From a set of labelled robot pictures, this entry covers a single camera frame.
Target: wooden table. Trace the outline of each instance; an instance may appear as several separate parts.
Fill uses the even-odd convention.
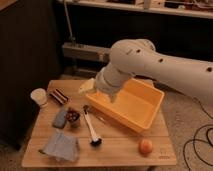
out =
[[[50,81],[47,91],[51,92],[56,88],[61,90],[70,97],[69,103],[65,106],[71,106],[83,114],[82,107],[88,102],[84,95],[78,93],[78,88],[84,81],[53,80]],[[177,162],[161,110],[151,128],[140,135],[96,109],[92,109],[93,114],[90,116],[95,130],[103,140],[101,146],[94,148],[89,144],[90,134],[84,117],[81,116],[80,127],[72,130],[67,123],[63,129],[65,134],[78,137],[79,159],[76,162],[56,162],[55,159],[41,154],[38,150],[42,149],[55,133],[56,129],[51,124],[59,108],[53,100],[49,99],[48,106],[40,110],[22,161],[23,167],[156,166],[175,165]],[[141,137],[153,141],[154,150],[148,157],[143,157],[138,152],[138,142]]]

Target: orange plastic bin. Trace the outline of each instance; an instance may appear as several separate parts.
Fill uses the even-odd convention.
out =
[[[117,94],[114,103],[108,95],[86,94],[89,103],[118,122],[140,133],[149,129],[164,97],[159,89],[141,80],[130,79]]]

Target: concrete floor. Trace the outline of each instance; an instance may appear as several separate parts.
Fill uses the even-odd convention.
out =
[[[70,77],[63,75],[61,79],[81,79],[81,77]],[[160,84],[156,85],[159,89],[165,92],[165,98],[161,105],[165,121],[173,142],[175,153],[177,156],[178,164],[176,166],[158,166],[156,171],[184,171],[188,170],[183,159],[183,146],[184,143],[193,138],[195,131],[206,124],[213,124],[213,120],[208,117],[201,109],[199,103],[185,95],[168,89]],[[206,140],[205,129],[201,130],[198,134],[199,139]],[[0,145],[0,170],[2,171],[49,171],[49,170],[85,170],[85,171],[143,171],[147,170],[147,167],[117,167],[117,168],[87,168],[87,169],[32,169],[22,168],[21,160],[28,142],[26,137],[20,151],[14,151],[8,146]],[[199,154],[209,163],[213,164],[213,148],[203,143],[197,143],[197,151]],[[192,171],[211,171],[213,167],[210,167],[196,157],[193,146],[190,143],[186,148],[186,158]]]

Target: white mug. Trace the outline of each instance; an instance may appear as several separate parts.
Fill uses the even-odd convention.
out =
[[[34,100],[41,108],[47,105],[47,93],[43,88],[37,88],[30,94],[32,100]]]

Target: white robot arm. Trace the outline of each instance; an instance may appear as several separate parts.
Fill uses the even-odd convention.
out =
[[[149,40],[120,40],[110,62],[95,78],[95,88],[111,98],[135,75],[153,78],[205,104],[213,104],[213,63],[163,55]]]

